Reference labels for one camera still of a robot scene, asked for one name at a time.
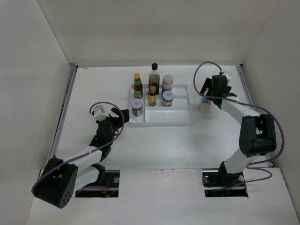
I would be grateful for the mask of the light spice jar white lid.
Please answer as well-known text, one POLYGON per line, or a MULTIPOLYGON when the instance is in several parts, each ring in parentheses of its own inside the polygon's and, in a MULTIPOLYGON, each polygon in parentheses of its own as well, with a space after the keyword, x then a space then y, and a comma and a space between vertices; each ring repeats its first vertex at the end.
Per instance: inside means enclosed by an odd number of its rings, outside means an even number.
POLYGON ((174 99, 174 93, 170 90, 166 90, 163 93, 162 106, 172 106, 174 99))

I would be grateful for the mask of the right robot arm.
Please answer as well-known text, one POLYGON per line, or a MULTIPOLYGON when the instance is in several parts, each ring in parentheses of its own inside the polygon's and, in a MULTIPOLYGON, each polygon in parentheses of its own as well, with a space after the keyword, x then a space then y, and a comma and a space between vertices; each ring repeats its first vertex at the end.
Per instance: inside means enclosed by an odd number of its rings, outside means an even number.
POLYGON ((217 172, 203 174, 205 187, 230 187, 240 184, 243 170, 258 157, 273 152, 277 147, 275 122, 269 114, 260 114, 252 106, 239 101, 231 92, 224 74, 206 78, 200 95, 212 101, 240 124, 239 147, 223 161, 217 172))

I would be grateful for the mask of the small yellow label bottle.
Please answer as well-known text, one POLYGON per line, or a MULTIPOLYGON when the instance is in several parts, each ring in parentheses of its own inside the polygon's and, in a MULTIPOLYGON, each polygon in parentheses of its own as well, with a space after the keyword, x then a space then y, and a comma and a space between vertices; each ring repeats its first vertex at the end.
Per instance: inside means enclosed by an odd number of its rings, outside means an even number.
POLYGON ((150 94, 149 94, 149 105, 155 106, 157 103, 157 95, 156 95, 156 87, 150 87, 150 94))

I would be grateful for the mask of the green label chili sauce bottle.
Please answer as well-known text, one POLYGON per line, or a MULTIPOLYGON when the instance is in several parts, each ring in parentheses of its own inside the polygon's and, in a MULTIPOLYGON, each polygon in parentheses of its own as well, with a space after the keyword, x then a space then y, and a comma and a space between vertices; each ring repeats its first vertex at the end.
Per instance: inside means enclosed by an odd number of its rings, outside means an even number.
POLYGON ((143 97, 143 85, 139 73, 134 74, 134 95, 136 98, 143 97))

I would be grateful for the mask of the tall dark soy sauce bottle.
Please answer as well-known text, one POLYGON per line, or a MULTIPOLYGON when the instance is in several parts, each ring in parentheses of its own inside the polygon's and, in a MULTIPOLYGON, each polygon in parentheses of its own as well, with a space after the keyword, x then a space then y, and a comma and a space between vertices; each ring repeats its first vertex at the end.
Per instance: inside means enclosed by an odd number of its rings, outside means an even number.
POLYGON ((158 64, 152 63, 151 69, 152 71, 149 73, 149 93, 151 86, 154 86, 156 88, 156 95, 159 95, 160 74, 158 72, 158 64))

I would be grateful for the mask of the dark spice jar white lid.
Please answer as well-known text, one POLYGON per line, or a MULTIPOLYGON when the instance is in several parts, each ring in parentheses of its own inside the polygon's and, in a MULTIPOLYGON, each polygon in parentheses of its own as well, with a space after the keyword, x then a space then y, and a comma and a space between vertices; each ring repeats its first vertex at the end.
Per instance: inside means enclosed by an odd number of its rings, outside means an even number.
POLYGON ((140 99, 135 98, 131 101, 131 109, 134 116, 141 116, 143 114, 143 103, 140 99))

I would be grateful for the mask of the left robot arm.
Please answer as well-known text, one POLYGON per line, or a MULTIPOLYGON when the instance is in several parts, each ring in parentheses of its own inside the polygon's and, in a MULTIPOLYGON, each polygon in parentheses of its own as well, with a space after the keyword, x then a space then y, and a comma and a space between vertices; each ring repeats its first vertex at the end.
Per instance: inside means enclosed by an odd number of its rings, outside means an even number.
POLYGON ((52 157, 45 166, 39 180, 32 187, 32 194, 57 208, 64 208, 72 196, 107 197, 116 195, 118 183, 115 176, 106 173, 100 165, 112 149, 112 144, 120 136, 129 121, 129 110, 111 109, 116 114, 104 115, 94 109, 98 128, 86 149, 66 159, 52 157))

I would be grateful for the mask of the blue label white canister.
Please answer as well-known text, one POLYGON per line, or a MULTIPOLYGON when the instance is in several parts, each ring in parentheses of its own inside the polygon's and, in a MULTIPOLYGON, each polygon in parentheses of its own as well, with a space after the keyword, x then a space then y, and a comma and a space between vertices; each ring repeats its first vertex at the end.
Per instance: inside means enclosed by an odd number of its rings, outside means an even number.
POLYGON ((201 104, 200 104, 200 112, 201 113, 210 113, 212 102, 206 98, 202 97, 201 104))
POLYGON ((171 91, 173 87, 173 76, 172 75, 164 75, 162 82, 162 92, 171 91))

